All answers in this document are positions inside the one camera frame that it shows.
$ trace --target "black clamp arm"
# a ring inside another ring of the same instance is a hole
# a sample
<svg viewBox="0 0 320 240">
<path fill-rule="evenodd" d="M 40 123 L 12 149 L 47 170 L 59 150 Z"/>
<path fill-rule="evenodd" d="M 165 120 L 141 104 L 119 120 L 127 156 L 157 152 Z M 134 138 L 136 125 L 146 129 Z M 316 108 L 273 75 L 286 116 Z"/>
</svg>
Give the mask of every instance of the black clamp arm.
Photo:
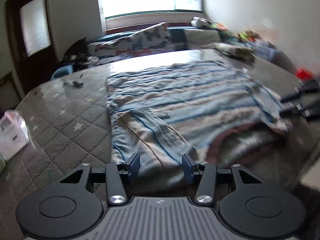
<svg viewBox="0 0 320 240">
<path fill-rule="evenodd" d="M 193 200 L 199 206 L 214 205 L 216 183 L 232 182 L 230 170 L 217 169 L 208 162 L 196 163 L 188 154 L 182 156 L 182 169 L 189 184 L 199 185 Z"/>
<path fill-rule="evenodd" d="M 105 168 L 92 169 L 91 183 L 105 183 L 108 206 L 123 205 L 129 201 L 123 184 L 131 184 L 138 176 L 140 156 L 134 153 L 125 162 L 108 163 Z"/>
<path fill-rule="evenodd" d="M 279 116 L 281 118 L 302 116 L 307 122 L 317 120 L 320 118 L 320 99 L 308 106 L 304 106 L 303 104 L 298 104 L 296 106 L 291 105 L 287 109 L 283 109 L 279 113 Z"/>
<path fill-rule="evenodd" d="M 295 90 L 294 93 L 288 94 L 285 97 L 281 98 L 280 103 L 286 103 L 289 101 L 296 100 L 304 94 L 319 93 L 320 85 L 317 80 L 311 79 L 303 83 L 300 82 L 300 87 L 295 87 L 294 90 Z"/>
</svg>

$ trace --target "frosted glass panel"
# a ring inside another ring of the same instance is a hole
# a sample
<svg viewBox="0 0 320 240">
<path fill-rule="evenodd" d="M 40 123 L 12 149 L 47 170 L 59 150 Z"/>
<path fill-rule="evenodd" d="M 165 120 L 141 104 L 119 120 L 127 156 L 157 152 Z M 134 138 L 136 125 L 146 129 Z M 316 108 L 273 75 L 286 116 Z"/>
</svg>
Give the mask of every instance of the frosted glass panel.
<svg viewBox="0 0 320 240">
<path fill-rule="evenodd" d="M 28 56 L 47 48 L 49 37 L 45 0 L 33 0 L 20 9 L 21 27 Z"/>
</svg>

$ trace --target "door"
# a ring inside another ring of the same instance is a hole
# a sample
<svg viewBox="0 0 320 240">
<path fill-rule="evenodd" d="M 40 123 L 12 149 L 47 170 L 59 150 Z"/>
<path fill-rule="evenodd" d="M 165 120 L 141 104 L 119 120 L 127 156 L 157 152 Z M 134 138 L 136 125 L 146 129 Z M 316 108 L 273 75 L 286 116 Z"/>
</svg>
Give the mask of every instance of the door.
<svg viewBox="0 0 320 240">
<path fill-rule="evenodd" d="M 46 0 L 7 0 L 6 16 L 11 54 L 27 94 L 49 81 L 57 65 Z"/>
</svg>

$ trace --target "metal screw head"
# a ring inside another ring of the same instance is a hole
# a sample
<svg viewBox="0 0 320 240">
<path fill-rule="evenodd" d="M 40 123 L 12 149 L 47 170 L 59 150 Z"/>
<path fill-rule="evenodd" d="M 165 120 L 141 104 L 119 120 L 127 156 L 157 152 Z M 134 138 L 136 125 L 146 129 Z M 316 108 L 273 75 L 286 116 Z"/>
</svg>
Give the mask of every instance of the metal screw head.
<svg viewBox="0 0 320 240">
<path fill-rule="evenodd" d="M 125 201 L 125 197 L 124 197 L 124 196 L 121 196 L 121 195 L 114 195 L 114 196 L 111 196 L 109 200 L 110 200 L 112 203 L 120 204 L 120 203 L 122 203 L 122 202 Z"/>
<path fill-rule="evenodd" d="M 207 195 L 201 195 L 196 198 L 199 203 L 209 203 L 212 201 L 212 197 Z"/>
</svg>

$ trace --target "white plastic bag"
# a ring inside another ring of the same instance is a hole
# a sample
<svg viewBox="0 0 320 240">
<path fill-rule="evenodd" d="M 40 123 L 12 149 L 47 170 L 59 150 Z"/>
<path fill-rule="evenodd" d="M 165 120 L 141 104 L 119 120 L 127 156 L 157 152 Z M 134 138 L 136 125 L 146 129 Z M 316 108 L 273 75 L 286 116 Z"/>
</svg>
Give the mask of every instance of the white plastic bag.
<svg viewBox="0 0 320 240">
<path fill-rule="evenodd" d="M 28 127 L 18 111 L 5 111 L 0 120 L 0 154 L 7 162 L 29 142 Z"/>
</svg>

